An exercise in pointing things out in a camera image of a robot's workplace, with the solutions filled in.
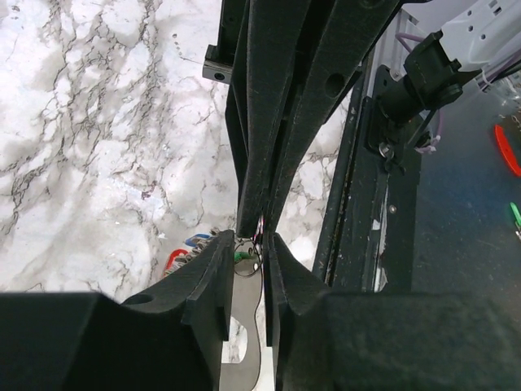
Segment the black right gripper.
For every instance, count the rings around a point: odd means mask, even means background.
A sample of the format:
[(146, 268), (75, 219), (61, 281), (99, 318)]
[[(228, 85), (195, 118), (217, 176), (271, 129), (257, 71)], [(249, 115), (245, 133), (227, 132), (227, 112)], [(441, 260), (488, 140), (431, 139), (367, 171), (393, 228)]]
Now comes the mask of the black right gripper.
[(399, 1), (221, 1), (217, 45), (208, 45), (203, 77), (230, 86), (225, 121), (240, 235), (256, 233), (265, 208), (266, 229), (275, 231), (304, 154), (400, 8)]

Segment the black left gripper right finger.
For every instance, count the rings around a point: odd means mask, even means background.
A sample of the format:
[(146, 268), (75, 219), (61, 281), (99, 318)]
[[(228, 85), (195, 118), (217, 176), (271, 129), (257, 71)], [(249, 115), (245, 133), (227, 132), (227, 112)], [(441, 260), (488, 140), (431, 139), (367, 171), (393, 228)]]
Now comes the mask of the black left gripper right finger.
[(493, 302), (335, 290), (278, 234), (263, 253), (276, 389), (519, 389), (519, 330)]

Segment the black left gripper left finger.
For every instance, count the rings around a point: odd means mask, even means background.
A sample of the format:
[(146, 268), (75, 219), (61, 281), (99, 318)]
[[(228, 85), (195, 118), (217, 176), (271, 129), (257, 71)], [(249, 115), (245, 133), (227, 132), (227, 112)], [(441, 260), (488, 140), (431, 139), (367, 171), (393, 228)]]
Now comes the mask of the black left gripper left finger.
[(98, 292), (4, 293), (4, 390), (216, 390), (229, 337), (234, 232), (122, 303)]

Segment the red key tag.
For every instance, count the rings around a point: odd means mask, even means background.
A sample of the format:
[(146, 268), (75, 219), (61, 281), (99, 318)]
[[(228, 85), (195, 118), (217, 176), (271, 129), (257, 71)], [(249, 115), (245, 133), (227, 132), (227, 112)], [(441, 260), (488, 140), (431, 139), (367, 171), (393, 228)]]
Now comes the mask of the red key tag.
[(169, 275), (180, 269), (187, 263), (186, 256), (189, 254), (184, 248), (179, 248), (171, 252), (169, 259), (164, 268), (163, 275)]

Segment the blue key tag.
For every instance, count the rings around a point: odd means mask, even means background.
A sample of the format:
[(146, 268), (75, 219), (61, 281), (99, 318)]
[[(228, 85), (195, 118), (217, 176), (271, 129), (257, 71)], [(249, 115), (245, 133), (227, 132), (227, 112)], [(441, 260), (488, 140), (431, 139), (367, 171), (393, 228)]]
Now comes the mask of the blue key tag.
[(190, 248), (205, 248), (211, 239), (211, 235), (198, 233), (186, 239), (185, 245)]

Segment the green key tag with key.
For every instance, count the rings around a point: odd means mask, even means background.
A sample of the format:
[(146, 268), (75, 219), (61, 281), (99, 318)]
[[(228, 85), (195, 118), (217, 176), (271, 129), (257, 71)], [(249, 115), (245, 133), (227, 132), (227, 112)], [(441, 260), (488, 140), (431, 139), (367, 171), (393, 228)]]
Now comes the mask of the green key tag with key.
[(236, 252), (234, 254), (234, 261), (235, 262), (241, 262), (243, 260), (251, 259), (252, 256), (249, 253), (246, 252)]

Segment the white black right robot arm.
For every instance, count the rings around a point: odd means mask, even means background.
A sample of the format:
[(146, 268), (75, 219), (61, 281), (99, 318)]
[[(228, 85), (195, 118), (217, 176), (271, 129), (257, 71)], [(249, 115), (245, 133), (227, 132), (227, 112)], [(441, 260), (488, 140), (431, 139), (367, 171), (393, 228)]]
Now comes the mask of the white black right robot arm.
[[(229, 87), (240, 236), (277, 226), (304, 154), (401, 8), (400, 1), (221, 4), (203, 75)], [(519, 2), (478, 1), (429, 33), (405, 58), (405, 75), (376, 98), (377, 143), (402, 145), (407, 121), (455, 101), (519, 30)]]

